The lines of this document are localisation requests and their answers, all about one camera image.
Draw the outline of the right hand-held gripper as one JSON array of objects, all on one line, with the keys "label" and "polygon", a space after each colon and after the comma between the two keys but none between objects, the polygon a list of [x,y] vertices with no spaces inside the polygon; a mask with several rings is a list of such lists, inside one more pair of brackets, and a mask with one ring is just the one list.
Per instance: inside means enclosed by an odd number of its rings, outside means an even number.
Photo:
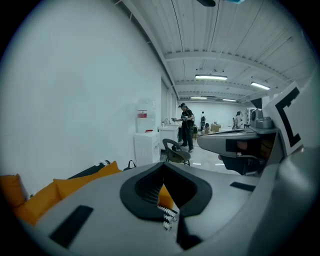
[{"label": "right hand-held gripper", "polygon": [[260,174],[303,148],[320,146],[320,81],[311,79],[300,88],[293,82],[264,108],[251,112],[250,125],[201,135],[200,148],[219,155],[226,140],[247,141],[249,155],[222,157],[224,166],[242,176]]}]

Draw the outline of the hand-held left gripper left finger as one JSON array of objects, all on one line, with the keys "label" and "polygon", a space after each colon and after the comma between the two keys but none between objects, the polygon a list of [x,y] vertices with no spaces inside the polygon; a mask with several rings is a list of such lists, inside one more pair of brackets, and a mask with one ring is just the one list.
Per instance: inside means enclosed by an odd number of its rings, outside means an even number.
[{"label": "hand-held left gripper left finger", "polygon": [[[20,220],[31,240],[51,256],[174,256],[183,252],[161,222],[137,218],[121,202],[122,184],[152,164],[98,178],[46,212],[35,226]],[[78,206],[93,209],[68,248],[50,235]]]}]

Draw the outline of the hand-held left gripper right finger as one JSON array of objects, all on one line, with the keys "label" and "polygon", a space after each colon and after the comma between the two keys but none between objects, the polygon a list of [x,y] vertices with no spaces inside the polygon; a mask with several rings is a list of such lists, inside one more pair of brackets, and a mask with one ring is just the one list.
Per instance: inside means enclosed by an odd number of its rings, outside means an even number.
[{"label": "hand-held left gripper right finger", "polygon": [[164,184],[179,208],[175,242],[164,256],[246,256],[253,226],[245,205],[258,186],[257,177],[207,171],[164,163]]}]

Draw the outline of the person's right hand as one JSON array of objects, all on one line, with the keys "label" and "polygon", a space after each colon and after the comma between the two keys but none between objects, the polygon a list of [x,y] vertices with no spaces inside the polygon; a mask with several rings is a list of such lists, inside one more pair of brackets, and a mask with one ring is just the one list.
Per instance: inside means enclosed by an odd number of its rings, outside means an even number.
[{"label": "person's right hand", "polygon": [[249,155],[248,142],[245,140],[227,139],[225,149],[219,153],[218,159],[223,160],[223,157],[237,158]]}]

